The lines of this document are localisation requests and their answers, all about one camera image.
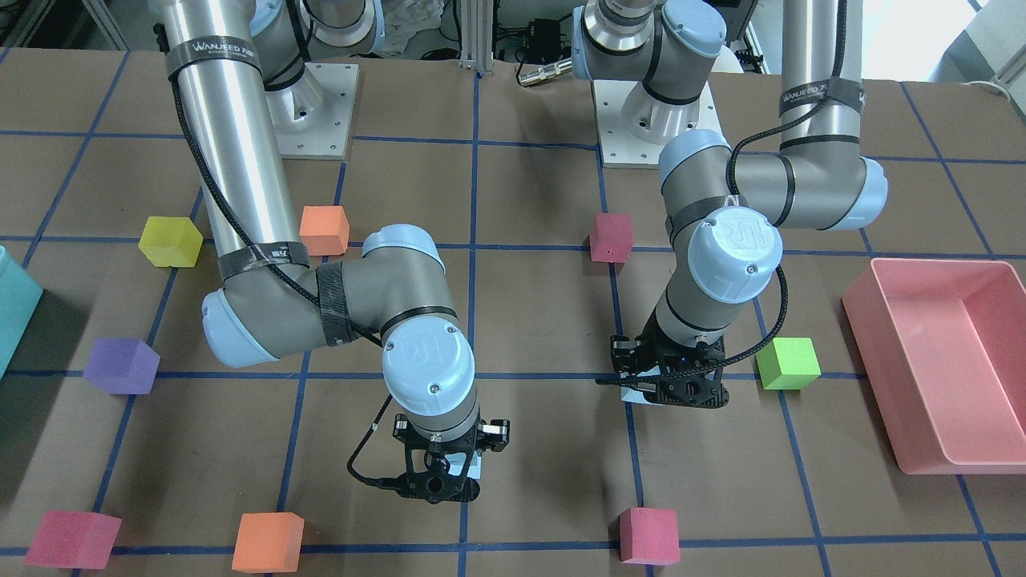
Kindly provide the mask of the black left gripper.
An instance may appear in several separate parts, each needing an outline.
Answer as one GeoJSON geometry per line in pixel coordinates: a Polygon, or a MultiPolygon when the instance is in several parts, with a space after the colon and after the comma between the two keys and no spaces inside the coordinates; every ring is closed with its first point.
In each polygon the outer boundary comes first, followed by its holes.
{"type": "Polygon", "coordinates": [[[663,333],[646,333],[639,340],[611,336],[611,364],[620,379],[637,381],[622,385],[644,391],[653,405],[719,409],[729,403],[729,391],[721,384],[725,359],[723,339],[678,345],[663,333]]]}

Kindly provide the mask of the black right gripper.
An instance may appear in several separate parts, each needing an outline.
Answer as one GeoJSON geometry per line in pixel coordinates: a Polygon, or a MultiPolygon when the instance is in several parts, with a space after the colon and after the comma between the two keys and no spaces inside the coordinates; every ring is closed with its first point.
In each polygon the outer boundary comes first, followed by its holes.
{"type": "Polygon", "coordinates": [[[392,489],[401,497],[431,504],[465,502],[465,461],[476,450],[501,452],[510,441],[510,427],[506,419],[480,420],[453,441],[440,443],[415,431],[406,417],[396,417],[393,436],[406,448],[406,471],[392,479],[392,489]]]}

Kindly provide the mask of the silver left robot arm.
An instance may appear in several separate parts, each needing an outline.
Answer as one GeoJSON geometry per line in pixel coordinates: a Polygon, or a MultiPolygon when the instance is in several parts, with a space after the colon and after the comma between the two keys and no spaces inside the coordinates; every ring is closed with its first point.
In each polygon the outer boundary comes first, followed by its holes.
{"type": "Polygon", "coordinates": [[[660,193],[677,259],[637,337],[611,337],[624,401],[716,409],[726,366],[783,326],[784,228],[857,230],[887,200],[882,165],[862,155],[862,3],[788,1],[780,124],[729,143],[718,129],[666,139],[660,193]]]}

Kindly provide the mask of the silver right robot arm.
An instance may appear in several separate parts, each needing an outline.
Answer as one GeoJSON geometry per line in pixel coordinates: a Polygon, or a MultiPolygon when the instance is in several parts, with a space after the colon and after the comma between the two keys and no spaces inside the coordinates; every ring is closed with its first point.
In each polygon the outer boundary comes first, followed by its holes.
{"type": "Polygon", "coordinates": [[[484,421],[475,359],[458,324],[446,266],[415,225],[370,234],[356,260],[314,264],[282,160],[344,156],[358,70],[311,63],[308,48],[373,50],[378,1],[151,1],[184,139],[215,234],[221,288],[201,307],[224,366],[259,366],[366,337],[400,405],[396,478],[367,486],[430,503],[478,497],[484,452],[509,443],[484,421]]]}

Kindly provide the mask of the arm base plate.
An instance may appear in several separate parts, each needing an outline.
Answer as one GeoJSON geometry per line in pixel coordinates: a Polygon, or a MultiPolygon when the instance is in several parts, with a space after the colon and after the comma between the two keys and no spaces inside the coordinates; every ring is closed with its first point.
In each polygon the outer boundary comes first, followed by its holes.
{"type": "Polygon", "coordinates": [[[722,132],[708,85],[685,105],[657,101],[633,81],[597,79],[592,92],[605,167],[656,169],[663,147],[675,136],[692,129],[722,132]]]}
{"type": "Polygon", "coordinates": [[[356,63],[307,63],[289,87],[266,91],[282,158],[345,159],[358,80],[356,63]]]}

